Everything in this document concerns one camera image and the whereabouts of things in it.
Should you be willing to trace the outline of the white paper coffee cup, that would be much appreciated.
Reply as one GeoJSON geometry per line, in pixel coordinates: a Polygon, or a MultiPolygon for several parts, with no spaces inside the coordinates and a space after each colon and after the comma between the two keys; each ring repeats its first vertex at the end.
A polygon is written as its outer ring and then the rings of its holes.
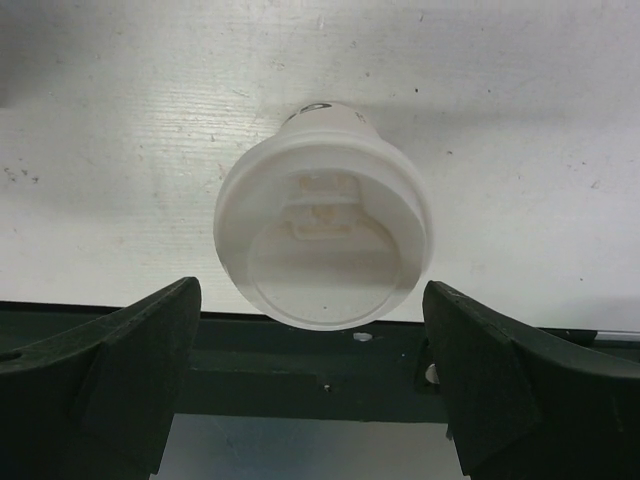
{"type": "Polygon", "coordinates": [[[275,137],[349,146],[382,140],[363,113],[335,102],[316,102],[302,107],[282,124],[275,137]]]}

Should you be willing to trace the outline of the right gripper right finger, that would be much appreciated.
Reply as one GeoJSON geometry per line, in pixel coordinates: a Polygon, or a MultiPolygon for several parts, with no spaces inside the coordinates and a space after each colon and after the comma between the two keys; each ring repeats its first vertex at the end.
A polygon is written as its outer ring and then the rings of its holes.
{"type": "Polygon", "coordinates": [[[535,328],[439,281],[423,316],[466,476],[638,477],[637,333],[535,328]]]}

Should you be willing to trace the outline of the white plastic cup lid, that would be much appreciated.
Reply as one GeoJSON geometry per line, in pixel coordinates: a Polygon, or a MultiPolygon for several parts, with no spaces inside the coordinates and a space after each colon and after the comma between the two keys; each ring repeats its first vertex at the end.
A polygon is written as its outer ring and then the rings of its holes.
{"type": "Polygon", "coordinates": [[[229,170],[216,201],[219,261],[261,313],[349,329],[402,304],[433,256],[415,164],[376,135],[276,135],[229,170]]]}

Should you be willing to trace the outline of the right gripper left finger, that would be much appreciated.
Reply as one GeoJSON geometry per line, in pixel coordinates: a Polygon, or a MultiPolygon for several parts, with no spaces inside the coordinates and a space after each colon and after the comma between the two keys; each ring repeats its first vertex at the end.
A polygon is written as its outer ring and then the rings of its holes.
{"type": "Polygon", "coordinates": [[[109,315],[1,354],[4,479],[158,473],[200,319],[182,278],[109,315]]]}

